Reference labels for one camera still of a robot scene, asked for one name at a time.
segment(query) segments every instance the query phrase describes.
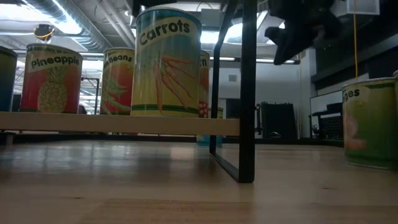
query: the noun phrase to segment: carrot illustration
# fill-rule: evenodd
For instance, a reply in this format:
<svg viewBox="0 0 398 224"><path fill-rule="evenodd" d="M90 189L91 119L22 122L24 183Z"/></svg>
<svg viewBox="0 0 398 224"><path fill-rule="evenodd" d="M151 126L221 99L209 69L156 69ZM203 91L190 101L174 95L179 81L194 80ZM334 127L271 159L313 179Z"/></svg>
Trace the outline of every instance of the carrot illustration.
<svg viewBox="0 0 398 224"><path fill-rule="evenodd" d="M173 58L173 57L171 57L169 55L162 55L162 61L164 61L164 62L186 63L186 64L193 63L192 60L184 60L184 59Z"/></svg>
<svg viewBox="0 0 398 224"><path fill-rule="evenodd" d="M157 96L157 109L162 113L162 81L159 78L159 64L154 64L154 75L155 75L155 83L156 83L156 96Z"/></svg>
<svg viewBox="0 0 398 224"><path fill-rule="evenodd" d="M180 87L182 87L182 88L187 92L187 95L188 95L190 98L192 98L192 95L189 93L187 87L184 85L184 83L182 83L182 82L178 79L178 77L176 76L176 74L174 74L174 72L173 72L173 70L172 70L171 67L166 67L166 74L167 74L170 78L172 78Z"/></svg>
<svg viewBox="0 0 398 224"><path fill-rule="evenodd" d="M173 61L169 61L169 65L174 68L177 69L178 71L185 73L186 75L188 75L189 77L195 79L195 77L191 74L189 74L184 68L182 68L181 66L177 65L175 62Z"/></svg>
<svg viewBox="0 0 398 224"><path fill-rule="evenodd" d="M174 88L172 82L170 81L167 75L162 75L162 81L163 84L178 98L178 100L180 100L182 106L184 108L187 108L187 105L185 104L181 94Z"/></svg>

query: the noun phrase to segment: ductwork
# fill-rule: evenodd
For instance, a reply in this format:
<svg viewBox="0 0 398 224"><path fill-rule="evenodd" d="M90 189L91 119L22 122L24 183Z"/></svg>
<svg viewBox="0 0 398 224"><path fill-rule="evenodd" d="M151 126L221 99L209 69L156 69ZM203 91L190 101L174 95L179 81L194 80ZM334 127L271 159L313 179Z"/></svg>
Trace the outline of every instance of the ductwork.
<svg viewBox="0 0 398 224"><path fill-rule="evenodd" d="M105 39L93 23L71 0L22 0L32 9L52 18L53 25L62 30L60 26L74 22L81 27L79 33L82 37L73 37L82 47L89 52L104 52L112 45Z"/></svg>

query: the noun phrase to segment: can lid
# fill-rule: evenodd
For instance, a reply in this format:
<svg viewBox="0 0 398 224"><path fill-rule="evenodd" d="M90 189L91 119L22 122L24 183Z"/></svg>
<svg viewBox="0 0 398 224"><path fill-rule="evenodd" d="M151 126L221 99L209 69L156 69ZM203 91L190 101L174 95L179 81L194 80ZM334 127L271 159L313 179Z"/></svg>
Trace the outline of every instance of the can lid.
<svg viewBox="0 0 398 224"><path fill-rule="evenodd" d="M346 87L352 86L352 85L363 84L363 83L383 82L383 81L386 81L386 82L388 82L388 81L394 82L394 81L395 81L395 78L390 78L390 77L388 77L388 78L372 78L372 79L363 80L363 81L359 81L359 82L352 83L352 84L345 84L345 85L343 85L343 88L346 88Z"/></svg>
<svg viewBox="0 0 398 224"><path fill-rule="evenodd" d="M132 49L132 48L129 48L129 47L111 47L111 48L106 49L104 52L107 52L109 50L131 50L133 52L136 51L135 49Z"/></svg>
<svg viewBox="0 0 398 224"><path fill-rule="evenodd" d="M81 56L81 57L83 58L83 56L82 56L79 52L76 52L76 51L74 51L74 50L68 49L68 48L66 48L66 47L61 47L61 46L53 45L53 44L41 44L41 43L28 44L28 45L26 46L26 49L27 49L28 47L30 47L30 46L36 46L36 45L38 45L38 46L45 46L45 47L53 47L53 48L56 48L56 49L62 49L62 50L64 50L64 51L71 52L71 53L73 53L73 54L78 54L79 56Z"/></svg>
<svg viewBox="0 0 398 224"><path fill-rule="evenodd" d="M18 54L15 51L8 49L7 47L0 46L0 53L5 53L11 57L18 58Z"/></svg>
<svg viewBox="0 0 398 224"><path fill-rule="evenodd" d="M173 8L173 7L165 7L165 6L153 6L153 7L149 7L149 8L147 8L147 9L145 9L144 11L142 11L140 14L138 14L137 19L138 19L141 15L143 15L143 14L145 14L145 13L147 13L147 12L156 11L156 10L171 10L171 11L182 12L182 13L184 13L184 14L187 14L187 15L189 15L189 16L192 16L192 17L194 18L194 20L196 20L199 24L201 24L200 20L199 20L196 16L194 16L193 14L191 14L191 13L189 13L189 12L187 12L187 11L184 11L184 10L182 10L182 9L176 9L176 8Z"/></svg>

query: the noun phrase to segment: red can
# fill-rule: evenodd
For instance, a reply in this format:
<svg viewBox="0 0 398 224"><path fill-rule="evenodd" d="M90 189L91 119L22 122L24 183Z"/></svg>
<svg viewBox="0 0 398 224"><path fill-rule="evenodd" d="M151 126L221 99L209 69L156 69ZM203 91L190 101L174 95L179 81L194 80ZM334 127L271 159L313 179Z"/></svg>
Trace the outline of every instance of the red can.
<svg viewBox="0 0 398 224"><path fill-rule="evenodd" d="M29 44L20 111L77 113L82 62L70 49Z"/></svg>
<svg viewBox="0 0 398 224"><path fill-rule="evenodd" d="M105 51L100 114L130 115L134 54L128 48Z"/></svg>

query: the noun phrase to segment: yellow cord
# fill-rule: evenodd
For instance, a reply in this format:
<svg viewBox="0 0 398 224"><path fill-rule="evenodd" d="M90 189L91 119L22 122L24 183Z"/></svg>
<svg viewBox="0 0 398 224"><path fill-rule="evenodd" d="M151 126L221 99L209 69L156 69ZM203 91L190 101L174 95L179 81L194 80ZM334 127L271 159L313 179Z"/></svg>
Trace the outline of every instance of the yellow cord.
<svg viewBox="0 0 398 224"><path fill-rule="evenodd" d="M358 80L358 50L356 45L356 0L354 0L354 58L355 58L355 81Z"/></svg>

